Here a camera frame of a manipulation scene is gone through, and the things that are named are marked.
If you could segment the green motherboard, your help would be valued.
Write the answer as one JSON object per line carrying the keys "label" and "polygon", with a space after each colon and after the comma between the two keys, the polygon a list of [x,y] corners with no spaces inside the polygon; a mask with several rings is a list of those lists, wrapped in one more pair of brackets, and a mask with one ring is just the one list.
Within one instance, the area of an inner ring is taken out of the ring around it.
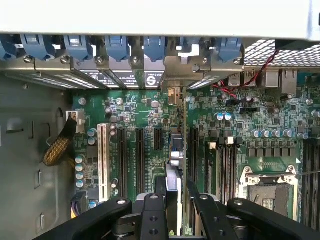
{"label": "green motherboard", "polygon": [[[296,94],[282,94],[278,88],[264,89],[254,83],[239,90],[211,86],[186,93],[187,147],[189,175],[190,128],[199,132],[198,190],[217,196],[219,138],[234,137],[237,145],[236,191],[245,166],[254,171],[276,172],[293,165],[303,173],[304,141],[320,139],[320,86],[300,80]],[[168,128],[174,108],[168,94],[160,90],[81,91],[73,97],[72,111],[84,111],[84,133],[74,138],[75,190],[86,192],[88,210],[99,202],[98,124],[109,124],[110,197],[121,196],[119,181],[118,129],[125,128],[128,157],[128,199],[135,201],[136,128],[144,129],[145,188],[155,189],[156,177],[166,179]],[[162,149],[154,150],[154,128],[162,129]],[[298,179],[298,220],[302,222],[302,176]]]}

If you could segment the long black expansion slot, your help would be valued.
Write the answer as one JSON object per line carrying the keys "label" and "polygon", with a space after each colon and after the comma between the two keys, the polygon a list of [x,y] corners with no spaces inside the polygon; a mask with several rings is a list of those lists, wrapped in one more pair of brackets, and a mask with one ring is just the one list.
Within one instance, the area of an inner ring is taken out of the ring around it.
{"label": "long black expansion slot", "polygon": [[119,192],[122,197],[128,197],[128,147],[127,131],[120,127],[117,131],[117,149],[119,165]]}
{"label": "long black expansion slot", "polygon": [[145,192],[145,131],[143,128],[135,130],[136,142],[136,187],[137,194]]}
{"label": "long black expansion slot", "polygon": [[188,172],[189,176],[197,182],[198,179],[198,150],[199,150],[199,130],[190,128],[188,142]]}

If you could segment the short black expansion slot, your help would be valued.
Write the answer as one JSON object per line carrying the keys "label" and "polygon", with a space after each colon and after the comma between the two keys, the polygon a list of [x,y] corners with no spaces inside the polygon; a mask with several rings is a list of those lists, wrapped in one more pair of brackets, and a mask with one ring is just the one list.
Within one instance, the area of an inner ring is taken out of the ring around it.
{"label": "short black expansion slot", "polygon": [[162,149],[162,129],[154,128],[153,130],[153,148],[155,151]]}

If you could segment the blue slot retention clip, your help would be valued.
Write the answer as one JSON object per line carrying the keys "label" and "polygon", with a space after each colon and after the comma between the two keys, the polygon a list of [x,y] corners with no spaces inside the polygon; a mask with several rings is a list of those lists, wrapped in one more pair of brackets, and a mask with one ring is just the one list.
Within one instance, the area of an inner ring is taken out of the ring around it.
{"label": "blue slot retention clip", "polygon": [[144,36],[144,54],[151,62],[161,61],[166,54],[166,38],[164,36]]}
{"label": "blue slot retention clip", "polygon": [[79,61],[93,58],[93,48],[90,37],[86,35],[64,35],[64,45],[69,55]]}
{"label": "blue slot retention clip", "polygon": [[21,34],[20,39],[27,55],[41,61],[50,61],[56,58],[56,49],[50,35]]}
{"label": "blue slot retention clip", "polygon": [[241,38],[222,37],[216,42],[216,50],[222,62],[228,62],[236,59],[239,56],[242,46]]}
{"label": "blue slot retention clip", "polygon": [[130,58],[130,46],[128,38],[124,35],[106,35],[104,37],[107,55],[116,62]]}

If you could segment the black RAM slot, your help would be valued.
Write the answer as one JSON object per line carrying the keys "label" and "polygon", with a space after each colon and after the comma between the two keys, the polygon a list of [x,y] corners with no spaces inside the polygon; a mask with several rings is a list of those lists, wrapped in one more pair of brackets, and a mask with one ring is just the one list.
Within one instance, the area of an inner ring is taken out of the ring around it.
{"label": "black RAM slot", "polygon": [[238,147],[233,136],[221,137],[218,143],[218,196],[226,205],[236,193]]}
{"label": "black RAM slot", "polygon": [[[320,139],[303,142],[302,172],[320,170]],[[320,232],[320,173],[302,176],[301,221]]]}

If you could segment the grey metal PC case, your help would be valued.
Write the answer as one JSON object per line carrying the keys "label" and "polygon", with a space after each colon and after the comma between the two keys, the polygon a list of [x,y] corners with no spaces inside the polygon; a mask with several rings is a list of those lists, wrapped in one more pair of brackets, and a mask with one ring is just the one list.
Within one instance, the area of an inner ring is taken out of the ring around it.
{"label": "grey metal PC case", "polygon": [[[26,54],[21,34],[52,37],[55,59]],[[91,60],[66,50],[64,35],[85,35]],[[105,36],[126,36],[127,60],[107,54]],[[144,37],[166,38],[163,60],[144,54]],[[222,62],[218,38],[241,38],[238,57]],[[207,57],[206,74],[225,76],[218,86],[237,91],[262,72],[297,71],[299,81],[320,86],[320,44],[276,50],[275,40],[320,42],[320,0],[0,0],[0,71],[75,69],[109,89],[58,89],[0,73],[0,240],[33,240],[71,219],[76,194],[77,123],[66,120],[74,95],[97,91],[162,91],[166,57]],[[240,87],[231,75],[255,71]],[[184,179],[183,234],[168,240],[207,240]]]}

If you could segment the perforated metal slot cover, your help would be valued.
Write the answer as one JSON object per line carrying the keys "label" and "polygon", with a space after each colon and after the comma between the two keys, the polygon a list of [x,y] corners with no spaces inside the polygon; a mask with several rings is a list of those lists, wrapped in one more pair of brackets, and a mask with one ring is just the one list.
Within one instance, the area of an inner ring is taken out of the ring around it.
{"label": "perforated metal slot cover", "polygon": [[226,77],[222,74],[216,73],[207,73],[204,78],[196,83],[192,83],[187,89],[188,90],[197,90],[206,86],[211,86],[218,83],[219,81],[225,79]]}
{"label": "perforated metal slot cover", "polygon": [[65,89],[65,90],[73,90],[78,89],[77,85],[73,83],[68,83],[63,80],[58,80],[55,77],[42,75],[37,71],[32,70],[0,70],[0,73],[5,77],[19,80],[23,82],[28,82],[32,84],[42,85],[45,87],[52,87],[56,89]]}
{"label": "perforated metal slot cover", "polygon": [[71,85],[81,90],[107,90],[105,84],[76,69],[39,70],[42,77]]}

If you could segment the black case fan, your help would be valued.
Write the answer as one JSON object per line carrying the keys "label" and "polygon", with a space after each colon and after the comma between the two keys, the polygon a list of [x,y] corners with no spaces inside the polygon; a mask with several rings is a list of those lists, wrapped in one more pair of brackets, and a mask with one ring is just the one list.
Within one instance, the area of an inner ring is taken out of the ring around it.
{"label": "black case fan", "polygon": [[280,51],[303,51],[320,44],[320,41],[276,39],[275,49]]}

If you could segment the silver USB port block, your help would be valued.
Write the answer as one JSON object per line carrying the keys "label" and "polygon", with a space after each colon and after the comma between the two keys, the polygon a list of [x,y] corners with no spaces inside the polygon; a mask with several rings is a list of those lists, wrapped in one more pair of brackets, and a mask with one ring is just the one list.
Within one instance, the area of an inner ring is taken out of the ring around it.
{"label": "silver USB port block", "polygon": [[279,87],[279,72],[275,70],[268,70],[262,72],[256,80],[256,85],[259,88],[278,88]]}
{"label": "silver USB port block", "polygon": [[244,85],[248,83],[254,76],[256,72],[255,71],[243,71],[236,73],[234,75],[231,75],[228,78],[228,86],[229,87],[240,87],[241,85]]}

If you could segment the silver ethernet port block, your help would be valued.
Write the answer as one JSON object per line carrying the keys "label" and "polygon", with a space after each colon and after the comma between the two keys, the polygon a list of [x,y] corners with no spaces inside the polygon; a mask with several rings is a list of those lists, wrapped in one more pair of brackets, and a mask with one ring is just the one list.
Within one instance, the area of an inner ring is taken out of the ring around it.
{"label": "silver ethernet port block", "polygon": [[297,92],[298,72],[293,69],[284,69],[279,74],[279,84],[282,94],[295,95]]}

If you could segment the metal CPU socket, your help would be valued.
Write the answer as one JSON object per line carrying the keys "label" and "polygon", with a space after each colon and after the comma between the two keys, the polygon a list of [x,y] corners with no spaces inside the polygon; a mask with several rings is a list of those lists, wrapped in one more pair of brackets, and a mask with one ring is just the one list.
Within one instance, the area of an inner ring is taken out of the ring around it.
{"label": "metal CPU socket", "polygon": [[299,180],[293,165],[275,172],[246,165],[238,180],[237,197],[247,199],[294,221],[298,220]]}

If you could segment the white PCI expansion slot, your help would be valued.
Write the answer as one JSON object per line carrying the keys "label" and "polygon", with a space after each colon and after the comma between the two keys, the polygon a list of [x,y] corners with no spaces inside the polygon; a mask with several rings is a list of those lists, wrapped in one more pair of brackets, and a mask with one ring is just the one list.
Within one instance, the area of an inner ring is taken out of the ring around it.
{"label": "white PCI expansion slot", "polygon": [[110,144],[109,133],[110,127],[108,123],[100,123],[97,125],[97,153],[98,153],[98,188],[99,202],[103,203],[110,197]]}

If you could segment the white power connector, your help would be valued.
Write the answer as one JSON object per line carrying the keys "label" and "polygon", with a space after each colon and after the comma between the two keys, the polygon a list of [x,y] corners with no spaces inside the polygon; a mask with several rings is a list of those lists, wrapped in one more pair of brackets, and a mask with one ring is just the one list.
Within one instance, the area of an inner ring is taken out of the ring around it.
{"label": "white power connector", "polygon": [[66,111],[66,120],[72,119],[76,122],[75,133],[83,134],[85,132],[85,112],[80,110],[69,110]]}

